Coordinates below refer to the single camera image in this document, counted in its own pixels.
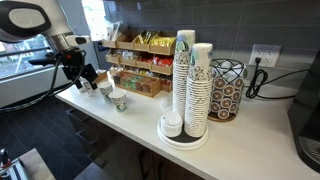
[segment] wire basket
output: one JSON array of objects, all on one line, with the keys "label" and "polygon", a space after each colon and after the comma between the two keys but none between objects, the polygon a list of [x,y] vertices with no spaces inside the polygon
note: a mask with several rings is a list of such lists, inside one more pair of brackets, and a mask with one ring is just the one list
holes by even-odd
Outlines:
[{"label": "wire basket", "polygon": [[247,69],[242,62],[233,59],[213,59],[211,68],[213,83],[208,119],[231,121],[239,110]]}]

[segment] robotic arm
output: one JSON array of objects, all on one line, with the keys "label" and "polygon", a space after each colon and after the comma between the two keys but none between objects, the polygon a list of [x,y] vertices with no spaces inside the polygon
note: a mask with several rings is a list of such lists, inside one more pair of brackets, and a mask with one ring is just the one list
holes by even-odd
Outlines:
[{"label": "robotic arm", "polygon": [[[0,0],[0,41],[17,43],[38,34],[47,38],[54,53],[30,63],[55,64],[59,59],[67,78],[76,81],[78,89],[82,88],[79,80],[75,79],[83,65],[81,61],[84,61],[77,46],[90,42],[90,38],[73,34],[57,0]],[[96,89],[97,74],[92,65],[82,68],[81,76]]]}]

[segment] white countertop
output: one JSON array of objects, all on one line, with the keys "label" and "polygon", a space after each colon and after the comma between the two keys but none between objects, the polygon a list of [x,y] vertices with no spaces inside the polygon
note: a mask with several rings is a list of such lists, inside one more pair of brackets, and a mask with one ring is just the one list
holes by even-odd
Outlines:
[{"label": "white countertop", "polygon": [[[264,90],[270,96],[295,93],[271,85]],[[128,109],[123,114],[115,112],[99,90],[89,97],[73,86],[57,98],[205,179],[320,179],[296,153],[287,116],[292,100],[243,99],[235,120],[209,121],[208,141],[198,149],[181,151],[167,146],[157,135],[163,114],[160,101],[167,95],[162,91],[149,98],[128,91]]]}]

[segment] electrical outlet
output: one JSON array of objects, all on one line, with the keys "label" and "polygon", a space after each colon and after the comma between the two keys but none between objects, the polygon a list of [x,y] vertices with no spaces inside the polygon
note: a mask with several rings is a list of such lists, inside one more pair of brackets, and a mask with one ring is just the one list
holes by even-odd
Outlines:
[{"label": "electrical outlet", "polygon": [[259,66],[275,67],[280,55],[280,45],[254,44],[250,61],[250,65],[256,65],[255,59],[261,58]]}]

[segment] stack of paper cups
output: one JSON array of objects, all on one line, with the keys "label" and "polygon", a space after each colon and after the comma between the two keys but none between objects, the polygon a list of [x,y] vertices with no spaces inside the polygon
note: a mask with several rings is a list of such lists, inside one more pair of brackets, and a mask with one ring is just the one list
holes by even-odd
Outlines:
[{"label": "stack of paper cups", "polygon": [[192,137],[201,137],[207,127],[207,117],[212,91],[209,68],[212,44],[198,43],[192,46],[187,78],[184,130]]},{"label": "stack of paper cups", "polygon": [[173,61],[173,111],[182,119],[185,115],[186,83],[189,71],[191,48],[195,43],[194,30],[179,30]]}]

